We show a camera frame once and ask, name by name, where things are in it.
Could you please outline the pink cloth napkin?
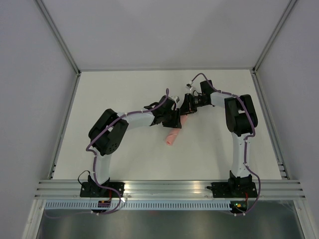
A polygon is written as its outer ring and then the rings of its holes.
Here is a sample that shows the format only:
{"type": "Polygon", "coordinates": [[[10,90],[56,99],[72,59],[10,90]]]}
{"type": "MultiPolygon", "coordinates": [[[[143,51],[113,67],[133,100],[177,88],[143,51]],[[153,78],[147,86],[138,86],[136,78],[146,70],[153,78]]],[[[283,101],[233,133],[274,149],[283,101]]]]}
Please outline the pink cloth napkin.
{"type": "MultiPolygon", "coordinates": [[[[180,122],[181,122],[181,126],[183,126],[185,124],[185,122],[187,121],[188,116],[187,115],[182,115],[180,117],[180,122]]],[[[169,134],[167,135],[165,142],[168,146],[172,146],[173,143],[175,142],[177,136],[179,135],[181,131],[181,128],[173,128],[169,134]]]]}

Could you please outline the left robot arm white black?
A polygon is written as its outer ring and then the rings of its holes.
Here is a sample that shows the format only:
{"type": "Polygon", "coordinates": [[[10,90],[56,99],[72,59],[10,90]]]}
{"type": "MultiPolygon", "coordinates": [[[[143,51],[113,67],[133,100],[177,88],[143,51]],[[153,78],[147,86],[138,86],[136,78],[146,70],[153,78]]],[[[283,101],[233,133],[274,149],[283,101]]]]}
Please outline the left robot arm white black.
{"type": "Polygon", "coordinates": [[[164,127],[181,129],[178,96],[164,95],[159,102],[145,106],[139,111],[117,113],[107,109],[88,133],[90,143],[87,152],[94,154],[93,169],[87,181],[81,183],[81,198],[118,197],[122,195],[123,183],[110,182],[112,154],[119,148],[125,133],[131,129],[162,124],[164,127]]]}

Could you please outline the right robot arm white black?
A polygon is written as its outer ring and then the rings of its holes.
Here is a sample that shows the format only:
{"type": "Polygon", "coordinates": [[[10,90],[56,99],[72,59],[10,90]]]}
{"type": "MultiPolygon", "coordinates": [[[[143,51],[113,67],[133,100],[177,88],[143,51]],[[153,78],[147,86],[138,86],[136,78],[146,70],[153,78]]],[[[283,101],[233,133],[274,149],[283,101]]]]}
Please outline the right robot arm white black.
{"type": "Polygon", "coordinates": [[[233,140],[233,162],[226,182],[212,182],[207,187],[214,198],[257,198],[259,192],[249,167],[251,138],[256,135],[258,118],[250,95],[235,95],[217,90],[210,80],[200,83],[201,92],[184,95],[182,115],[197,112],[198,107],[219,106],[225,110],[226,126],[233,140]]]}

